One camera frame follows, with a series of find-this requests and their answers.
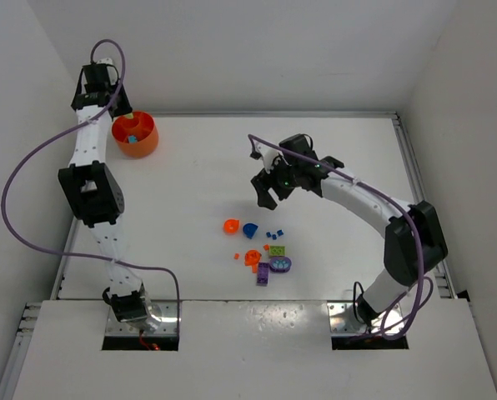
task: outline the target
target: white tabletop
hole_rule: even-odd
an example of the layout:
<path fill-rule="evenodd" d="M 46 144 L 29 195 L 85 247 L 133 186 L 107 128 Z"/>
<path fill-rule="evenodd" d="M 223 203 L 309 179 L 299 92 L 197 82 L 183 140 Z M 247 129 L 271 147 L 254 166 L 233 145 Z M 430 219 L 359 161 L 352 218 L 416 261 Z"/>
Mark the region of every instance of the white tabletop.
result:
<path fill-rule="evenodd" d="M 107 315 L 44 302 L 13 399 L 497 399 L 465 300 L 431 300 L 386 351 L 332 351 L 316 301 L 184 302 L 177 352 L 101 351 Z"/>
<path fill-rule="evenodd" d="M 250 179 L 262 168 L 249 157 L 247 134 L 277 143 L 295 133 L 314 139 L 319 157 L 334 156 L 359 177 L 401 199 L 412 199 L 399 144 L 389 118 L 157 117 L 158 149 L 144 159 L 122 155 L 108 141 L 107 165 L 126 198 L 125 259 L 173 269 L 183 299 L 326 300 L 350 298 L 353 282 L 367 287 L 383 266 L 383 240 L 338 204 L 298 188 L 276 210 L 256 204 Z M 228 237 L 229 218 L 256 223 L 252 240 Z M 267 231 L 282 229 L 277 241 Z M 271 275 L 267 287 L 243 265 L 251 248 L 286 247 L 291 271 Z M 73 251 L 98 253 L 79 224 Z M 239 253 L 239 260 L 233 255 Z M 141 272 L 152 298 L 173 298 L 161 272 Z M 71 259 L 60 298 L 100 298 L 108 286 L 101 262 Z"/>

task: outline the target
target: purple rectangular toy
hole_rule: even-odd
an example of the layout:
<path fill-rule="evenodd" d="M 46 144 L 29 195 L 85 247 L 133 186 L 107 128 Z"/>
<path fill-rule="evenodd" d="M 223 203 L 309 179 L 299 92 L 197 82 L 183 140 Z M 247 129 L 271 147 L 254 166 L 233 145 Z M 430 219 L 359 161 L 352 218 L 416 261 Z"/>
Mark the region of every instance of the purple rectangular toy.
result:
<path fill-rule="evenodd" d="M 256 275 L 256 284 L 258 286 L 267 286 L 269 281 L 269 267 L 268 262 L 258 263 L 258 274 Z"/>

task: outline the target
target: white panel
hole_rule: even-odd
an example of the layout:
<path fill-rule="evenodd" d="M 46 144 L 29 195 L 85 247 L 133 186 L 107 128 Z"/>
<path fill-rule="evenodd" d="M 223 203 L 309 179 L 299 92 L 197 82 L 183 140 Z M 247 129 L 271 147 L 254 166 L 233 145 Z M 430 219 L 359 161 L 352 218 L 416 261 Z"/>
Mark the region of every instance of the white panel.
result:
<path fill-rule="evenodd" d="M 73 76 L 111 37 L 137 108 L 246 111 L 402 107 L 456 0 L 29 2 Z"/>
<path fill-rule="evenodd" d="M 249 157 L 247 134 L 279 142 L 309 133 L 320 157 L 333 155 L 359 178 L 392 196 L 411 199 L 392 121 L 347 118 L 162 117 L 159 147 L 127 159 L 110 140 L 107 163 L 126 200 L 127 260 L 172 268 L 185 299 L 351 298 L 354 281 L 370 285 L 383 269 L 384 242 L 344 207 L 296 189 L 274 211 L 256 204 L 250 179 L 263 164 Z M 230 237 L 223 222 L 257 223 L 253 240 Z M 267 231 L 284 230 L 274 242 Z M 265 243 L 286 246 L 292 270 L 257 287 L 243 255 Z M 73 250 L 97 253 L 80 224 Z M 233 255 L 241 258 L 234 260 Z M 173 298 L 171 277 L 139 272 L 152 298 Z M 100 298 L 108 278 L 101 262 L 73 259 L 61 298 Z"/>
<path fill-rule="evenodd" d="M 497 0 L 459 2 L 406 122 L 497 383 Z"/>
<path fill-rule="evenodd" d="M 332 351 L 320 302 L 185 302 L 178 352 L 102 352 L 107 314 L 45 302 L 13 399 L 497 399 L 463 300 L 433 301 L 394 351 Z"/>
<path fill-rule="evenodd" d="M 73 82 L 24 1 L 0 2 L 0 196 L 9 173 L 27 152 L 75 121 Z M 73 140 L 41 152 L 19 173 L 8 211 L 30 240 L 59 248 L 71 213 L 58 185 Z M 0 217 L 0 377 L 27 301 L 48 298 L 58 259 L 17 242 Z"/>

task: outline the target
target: blue block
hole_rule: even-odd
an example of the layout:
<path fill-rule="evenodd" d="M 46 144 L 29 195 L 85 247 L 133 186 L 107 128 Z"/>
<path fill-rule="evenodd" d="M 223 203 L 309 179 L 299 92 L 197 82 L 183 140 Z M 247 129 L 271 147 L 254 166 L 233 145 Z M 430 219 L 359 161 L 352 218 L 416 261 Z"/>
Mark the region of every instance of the blue block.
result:
<path fill-rule="evenodd" d="M 245 236 L 249 239 L 252 239 L 254 237 L 254 234 L 258 230 L 258 225 L 254 223 L 245 223 L 243 225 L 243 233 Z"/>

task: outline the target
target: orange container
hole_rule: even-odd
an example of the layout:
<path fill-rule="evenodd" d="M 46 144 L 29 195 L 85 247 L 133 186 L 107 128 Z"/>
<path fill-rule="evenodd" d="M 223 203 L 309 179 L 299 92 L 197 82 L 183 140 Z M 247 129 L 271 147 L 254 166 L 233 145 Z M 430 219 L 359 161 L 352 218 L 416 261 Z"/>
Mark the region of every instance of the orange container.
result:
<path fill-rule="evenodd" d="M 127 156 L 146 157 L 158 146 L 158 129 L 153 118 L 143 111 L 134 111 L 133 118 L 119 117 L 112 125 L 112 135 L 118 148 Z M 135 136 L 136 143 L 128 142 Z"/>

